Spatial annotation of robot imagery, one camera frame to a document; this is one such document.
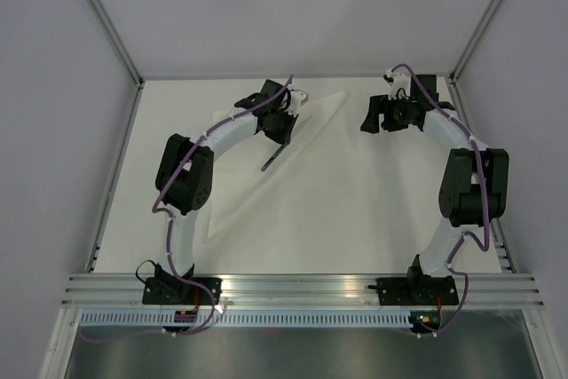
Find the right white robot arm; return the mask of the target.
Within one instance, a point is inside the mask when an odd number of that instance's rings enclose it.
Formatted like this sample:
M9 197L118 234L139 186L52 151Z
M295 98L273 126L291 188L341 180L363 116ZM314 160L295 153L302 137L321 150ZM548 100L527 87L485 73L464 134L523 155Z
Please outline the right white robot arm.
M491 223L506 209L509 154L480 141L454 106L440 100L436 76L390 69L383 79L390 91L370 98L361 131L376 134L414 126L447 154L438 192L440 222L403 281L407 297L424 304L438 286L452 282L457 273L454 260L467 242L483 253L491 247Z

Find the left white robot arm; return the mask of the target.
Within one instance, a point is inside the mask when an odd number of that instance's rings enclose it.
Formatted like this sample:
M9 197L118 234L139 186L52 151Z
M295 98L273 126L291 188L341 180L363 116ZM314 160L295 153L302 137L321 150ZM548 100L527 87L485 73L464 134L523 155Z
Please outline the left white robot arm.
M278 149L261 170L274 162L290 144L300 108L309 98L292 89L292 81L292 77L283 84L267 80L259 92L238 100L202 133L191 138L175 133L168 138L154 181L159 194L152 212L167 215L164 270L170 276L162 293L173 304L185 304L193 296L193 237L199 210L212 193L215 161L262 133Z

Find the white cloth napkin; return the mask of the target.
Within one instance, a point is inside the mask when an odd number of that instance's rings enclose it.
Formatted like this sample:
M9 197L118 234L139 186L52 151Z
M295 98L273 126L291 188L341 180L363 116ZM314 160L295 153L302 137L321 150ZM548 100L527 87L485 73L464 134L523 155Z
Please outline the white cloth napkin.
M215 162L212 194L201 221L207 227L209 240L220 237L253 209L286 168L329 125L348 97L347 92L340 91L301 107L291 143L266 172L261 167L276 151L277 144L263 133L245 139Z

